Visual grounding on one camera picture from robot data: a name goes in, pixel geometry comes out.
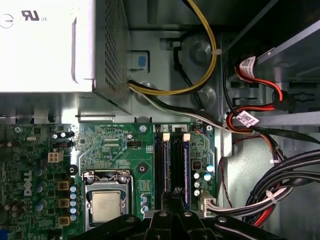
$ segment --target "metal mesh vent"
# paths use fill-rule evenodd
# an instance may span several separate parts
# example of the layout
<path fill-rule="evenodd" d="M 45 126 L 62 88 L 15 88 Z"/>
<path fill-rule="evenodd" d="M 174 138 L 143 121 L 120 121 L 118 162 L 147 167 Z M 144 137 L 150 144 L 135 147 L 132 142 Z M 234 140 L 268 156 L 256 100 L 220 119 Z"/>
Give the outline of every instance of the metal mesh vent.
<path fill-rule="evenodd" d="M 125 99 L 128 26 L 122 0 L 106 0 L 105 6 L 105 83 Z"/>

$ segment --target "white connector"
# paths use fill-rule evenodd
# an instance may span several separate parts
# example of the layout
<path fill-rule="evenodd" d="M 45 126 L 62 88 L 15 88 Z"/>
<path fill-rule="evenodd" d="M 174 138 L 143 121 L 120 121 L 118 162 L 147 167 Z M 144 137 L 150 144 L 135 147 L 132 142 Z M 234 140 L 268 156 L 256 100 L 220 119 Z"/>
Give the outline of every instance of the white connector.
<path fill-rule="evenodd" d="M 64 151 L 54 151 L 48 153 L 48 163 L 56 164 L 64 160 Z"/>
<path fill-rule="evenodd" d="M 213 204 L 216 205 L 217 199 L 210 195 L 209 192 L 203 191 L 200 195 L 200 210 L 203 212 L 205 218 L 214 218 L 217 216 L 213 212 L 207 211 L 208 201 L 213 201 Z"/>

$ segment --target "cable label sticker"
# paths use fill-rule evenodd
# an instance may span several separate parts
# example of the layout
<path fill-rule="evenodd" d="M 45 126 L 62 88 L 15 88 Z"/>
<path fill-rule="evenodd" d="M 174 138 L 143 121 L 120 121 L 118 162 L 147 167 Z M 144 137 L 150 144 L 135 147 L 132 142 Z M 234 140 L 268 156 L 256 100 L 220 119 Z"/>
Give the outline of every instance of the cable label sticker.
<path fill-rule="evenodd" d="M 257 118 L 255 118 L 254 116 L 252 116 L 251 114 L 249 114 L 246 111 L 242 111 L 237 117 L 236 119 L 239 120 L 240 123 L 242 123 L 243 125 L 245 125 L 247 128 L 256 125 L 259 120 Z"/>
<path fill-rule="evenodd" d="M 255 78 L 254 76 L 255 61 L 256 61 L 256 56 L 251 56 L 240 63 L 240 70 L 250 78 Z"/>

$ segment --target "cpu power connector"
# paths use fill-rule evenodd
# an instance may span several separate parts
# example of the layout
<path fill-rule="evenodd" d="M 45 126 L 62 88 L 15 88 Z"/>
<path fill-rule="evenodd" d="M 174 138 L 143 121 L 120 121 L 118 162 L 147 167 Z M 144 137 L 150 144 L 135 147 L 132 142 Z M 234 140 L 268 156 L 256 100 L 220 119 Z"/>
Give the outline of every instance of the cpu power connector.
<path fill-rule="evenodd" d="M 216 198 L 210 195 L 209 192 L 203 191 L 200 195 L 200 210 L 203 212 L 205 218 L 214 218 L 216 216 L 215 213 L 208 211 L 208 205 L 216 205 Z"/>

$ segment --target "cpu socket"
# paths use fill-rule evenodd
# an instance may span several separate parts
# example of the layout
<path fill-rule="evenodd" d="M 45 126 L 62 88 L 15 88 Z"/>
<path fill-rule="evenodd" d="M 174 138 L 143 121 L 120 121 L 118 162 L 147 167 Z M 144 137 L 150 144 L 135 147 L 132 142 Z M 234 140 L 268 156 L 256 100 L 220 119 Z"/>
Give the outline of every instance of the cpu socket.
<path fill-rule="evenodd" d="M 87 170 L 82 180 L 85 231 L 134 213 L 134 181 L 129 170 Z"/>

